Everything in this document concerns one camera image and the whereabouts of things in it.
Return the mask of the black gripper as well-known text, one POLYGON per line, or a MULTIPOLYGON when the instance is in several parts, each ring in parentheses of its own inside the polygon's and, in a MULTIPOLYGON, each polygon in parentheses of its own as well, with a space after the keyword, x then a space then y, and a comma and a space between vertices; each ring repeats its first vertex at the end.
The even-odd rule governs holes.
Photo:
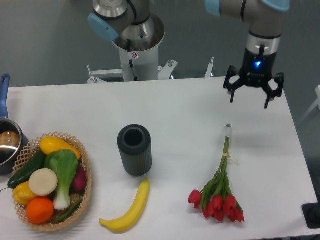
POLYGON ((260 56, 245 49, 241 69, 230 65, 223 83, 223 88, 227 89, 228 94, 230 94, 230 103, 234 101, 236 90, 244 85, 263 89, 266 93, 264 109, 268 108, 270 101, 282 96, 285 74, 283 72, 272 74, 276 56, 277 52, 260 56), (239 77, 238 80, 231 83, 231 78, 235 76, 239 77), (276 89, 272 89, 270 86, 272 81, 277 85, 276 89))

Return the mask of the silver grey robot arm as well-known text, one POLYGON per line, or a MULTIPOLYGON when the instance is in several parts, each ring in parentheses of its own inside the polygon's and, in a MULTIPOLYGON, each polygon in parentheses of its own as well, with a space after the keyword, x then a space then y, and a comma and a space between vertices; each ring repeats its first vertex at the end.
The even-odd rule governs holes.
MULTIPOLYGON (((206 10, 219 17, 232 17, 249 24, 248 39, 240 69, 228 68, 223 87, 233 96, 243 86, 261 88, 267 101, 280 97, 284 74, 273 73, 288 0, 207 0, 206 10)), ((95 0, 88 16, 91 29, 112 42, 119 51, 126 82, 168 80, 177 63, 158 65, 158 47, 165 36, 159 17, 147 0, 95 0)))

